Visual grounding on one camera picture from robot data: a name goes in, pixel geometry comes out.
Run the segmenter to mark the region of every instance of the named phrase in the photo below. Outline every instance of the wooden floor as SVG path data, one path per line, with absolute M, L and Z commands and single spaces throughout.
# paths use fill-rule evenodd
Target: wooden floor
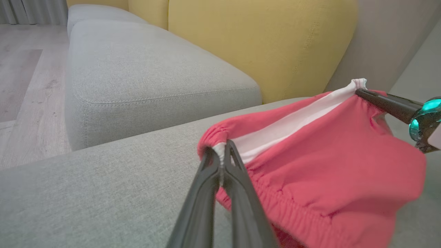
M 0 25 L 0 169 L 71 151 L 66 26 Z

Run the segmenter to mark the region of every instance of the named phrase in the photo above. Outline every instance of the cushion seam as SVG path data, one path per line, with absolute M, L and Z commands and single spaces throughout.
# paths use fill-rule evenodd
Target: cushion seam
M 94 106 L 124 106 L 124 105 L 134 105 L 134 104 L 142 104 L 142 103 L 147 103 L 147 102 L 156 102 L 156 101 L 166 101 L 166 100 L 170 100 L 170 99 L 179 99 L 179 98 L 190 98 L 193 96 L 199 96 L 199 95 L 204 95 L 204 94 L 220 94 L 220 93 L 224 93 L 224 92 L 233 92 L 233 93 L 237 93 L 240 91 L 246 91 L 246 90 L 253 90 L 255 88 L 258 88 L 258 85 L 252 87 L 252 88 L 242 88 L 242 89 L 236 89 L 236 90 L 218 90 L 218 91 L 207 91 L 207 92 L 194 92 L 194 93 L 190 93 L 190 94 L 182 94 L 182 95 L 169 95 L 169 96 L 162 96 L 162 97 L 158 97 L 158 98 L 153 98 L 153 99 L 147 99 L 147 98 L 139 98 L 139 99 L 131 99 L 131 100 L 125 100 L 125 101 L 102 101 L 102 102 L 92 102 L 90 100 L 87 100 L 81 96 L 78 95 L 78 89 L 77 89 L 77 84 L 75 83 L 75 80 L 73 78 L 73 73 L 71 75 L 71 82 L 72 82 L 72 89 L 73 89 L 73 93 L 75 98 L 77 98 L 78 100 L 80 100 L 81 102 L 83 102 L 86 105 L 94 105 Z
M 81 101 L 81 99 L 80 99 L 80 101 L 82 103 L 84 103 L 85 105 L 89 105 L 89 106 L 114 107 L 114 106 L 136 105 L 136 104 L 143 104 L 143 103 L 150 103 L 150 102 L 157 102 L 157 101 L 167 101 L 167 100 L 182 99 L 182 98 L 193 98 L 193 97 L 196 98 L 197 96 L 221 94 L 221 93 L 224 93 L 224 92 L 240 93 L 240 92 L 244 92 L 244 91 L 250 91 L 250 90 L 252 90 L 254 88 L 240 89 L 240 90 L 214 91 L 214 92 L 207 92 L 207 93 L 200 93 L 200 94 L 183 95 L 183 96 L 178 96 L 178 97 L 169 97 L 169 98 L 152 99 L 152 100 L 145 100 L 145 101 L 127 102 L 127 103 L 123 103 L 123 104 L 91 103 L 91 102 L 87 102 L 87 101 Z
M 86 118 L 87 118 L 87 110 L 89 109 L 89 106 L 86 105 L 86 110 L 84 111 L 84 118 L 83 118 L 83 143 L 84 147 L 87 147 L 87 130 L 86 130 Z

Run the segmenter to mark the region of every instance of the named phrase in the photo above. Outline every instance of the teal light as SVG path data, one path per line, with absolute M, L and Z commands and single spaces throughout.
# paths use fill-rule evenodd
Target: teal light
M 415 119 L 412 121 L 412 123 L 409 124 L 410 128 L 414 128 L 414 129 L 419 129 L 419 123 L 418 121 Z
M 426 102 L 423 107 L 422 107 L 422 111 L 426 112 L 426 111 L 437 111 L 441 108 L 441 99 L 434 99 L 434 100 L 430 100 L 428 102 Z
M 441 99 L 433 99 L 424 103 L 421 110 L 417 112 L 415 118 L 409 124 L 409 134 L 414 141 L 418 142 L 422 139 L 422 130 L 420 130 L 419 122 L 417 121 L 417 119 L 423 118 L 424 115 L 429 116 L 438 112 L 441 112 Z

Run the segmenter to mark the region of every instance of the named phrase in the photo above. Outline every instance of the pink fabric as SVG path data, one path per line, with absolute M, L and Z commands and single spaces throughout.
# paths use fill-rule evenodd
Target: pink fabric
M 327 94 L 217 123 L 201 138 L 198 154 Z M 383 114 L 353 95 L 245 164 L 282 247 L 388 246 L 397 210 L 422 192 L 426 161 L 392 136 Z M 216 198 L 231 209 L 223 189 Z

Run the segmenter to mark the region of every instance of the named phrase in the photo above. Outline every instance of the gray upholstery fabric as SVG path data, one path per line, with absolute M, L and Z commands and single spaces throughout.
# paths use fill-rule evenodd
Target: gray upholstery fabric
M 69 8 L 67 36 L 70 38 L 72 28 L 77 22 L 90 19 L 147 23 L 142 18 L 120 8 L 96 4 L 76 4 Z
M 211 125 L 290 99 L 182 124 L 0 171 L 0 244 L 8 248 L 164 247 Z M 403 123 L 392 123 L 398 136 Z M 390 248 L 433 248 L 441 233 L 441 153 L 427 155 L 421 198 L 397 215 Z M 231 247 L 231 216 L 216 205 L 215 246 Z
M 79 22 L 67 63 L 73 150 L 262 103 L 252 78 L 153 25 Z

